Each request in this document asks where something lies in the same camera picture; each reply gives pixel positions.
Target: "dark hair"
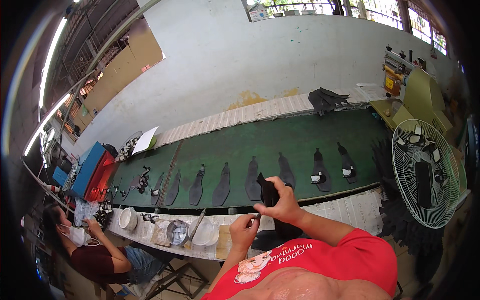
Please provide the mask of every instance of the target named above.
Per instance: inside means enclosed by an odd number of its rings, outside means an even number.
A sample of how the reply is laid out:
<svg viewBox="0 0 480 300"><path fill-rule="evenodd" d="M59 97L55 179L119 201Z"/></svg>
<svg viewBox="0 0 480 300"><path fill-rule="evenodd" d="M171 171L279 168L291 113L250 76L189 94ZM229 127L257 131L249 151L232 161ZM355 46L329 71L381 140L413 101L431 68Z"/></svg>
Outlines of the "dark hair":
<svg viewBox="0 0 480 300"><path fill-rule="evenodd" d="M63 246L60 235L57 231L57 224L60 222L60 211L58 204L52 203L45 206L43 210L43 234L47 242L52 246L53 250L60 255L72 268L72 258L68 254L67 249Z"/></svg>

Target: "cartoon graphic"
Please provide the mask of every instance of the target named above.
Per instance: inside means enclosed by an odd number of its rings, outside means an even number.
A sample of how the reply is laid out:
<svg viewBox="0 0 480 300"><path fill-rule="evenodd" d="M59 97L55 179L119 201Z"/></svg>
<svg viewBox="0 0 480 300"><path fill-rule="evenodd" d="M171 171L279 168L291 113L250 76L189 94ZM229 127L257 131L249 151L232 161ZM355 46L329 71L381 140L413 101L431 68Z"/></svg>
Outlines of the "cartoon graphic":
<svg viewBox="0 0 480 300"><path fill-rule="evenodd" d="M263 270L270 261L271 253L272 251L270 250L240 262L238 269L240 274L235 277L235 283L249 283L260 278L260 271Z"/></svg>

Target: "white face mask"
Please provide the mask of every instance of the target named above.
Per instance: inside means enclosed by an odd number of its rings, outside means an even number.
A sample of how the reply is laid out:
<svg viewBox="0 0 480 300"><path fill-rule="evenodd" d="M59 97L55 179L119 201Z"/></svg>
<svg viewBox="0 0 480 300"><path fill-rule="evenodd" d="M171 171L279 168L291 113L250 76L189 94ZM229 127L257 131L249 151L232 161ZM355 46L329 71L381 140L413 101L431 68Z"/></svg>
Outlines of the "white face mask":
<svg viewBox="0 0 480 300"><path fill-rule="evenodd" d="M69 228L70 229L70 234L65 234L62 232L62 234L64 236L66 236L69 240L71 240L75 246L77 247L82 247L82 246L98 246L100 244L100 242L96 239L93 239L88 233L85 232L85 230L83 228L75 228L73 226L71 227L68 227L68 226L65 226L63 224L59 224L59 225L62 225L66 228ZM89 245L88 242L91 241L91 240L96 240L97 244L96 245Z"/></svg>

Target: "red t-shirt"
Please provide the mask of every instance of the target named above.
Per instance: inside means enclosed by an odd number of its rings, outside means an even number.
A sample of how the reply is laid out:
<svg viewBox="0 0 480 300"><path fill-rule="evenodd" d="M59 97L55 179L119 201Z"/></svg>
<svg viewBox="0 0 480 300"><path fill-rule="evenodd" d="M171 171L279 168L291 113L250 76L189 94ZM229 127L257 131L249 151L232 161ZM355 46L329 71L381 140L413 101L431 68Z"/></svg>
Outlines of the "red t-shirt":
<svg viewBox="0 0 480 300"><path fill-rule="evenodd" d="M125 257L125 248L118 247ZM83 277L96 283L127 284L127 273L114 273L112 255L104 245L82 246L72 253L72 265Z"/></svg>
<svg viewBox="0 0 480 300"><path fill-rule="evenodd" d="M206 299L228 299L253 288L273 271L301 267L338 280L363 279L381 287L391 297L397 281L396 255L385 240L361 229L347 234L336 247L319 240L296 239L231 268Z"/></svg>

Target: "yellow machine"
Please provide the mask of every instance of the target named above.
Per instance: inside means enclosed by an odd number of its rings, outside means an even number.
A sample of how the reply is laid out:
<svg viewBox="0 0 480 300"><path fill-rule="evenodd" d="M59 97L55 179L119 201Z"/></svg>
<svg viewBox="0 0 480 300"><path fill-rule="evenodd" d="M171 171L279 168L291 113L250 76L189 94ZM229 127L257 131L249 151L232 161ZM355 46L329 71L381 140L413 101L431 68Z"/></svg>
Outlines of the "yellow machine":
<svg viewBox="0 0 480 300"><path fill-rule="evenodd" d="M370 105L393 131L405 120L419 119L431 124L445 136L452 128L452 124L443 112L445 103L437 82L422 68L404 58L403 53L396 54L387 47L383 64L384 89L392 96L400 96L401 88L404 86L403 102L400 99L391 98L372 101Z"/></svg>

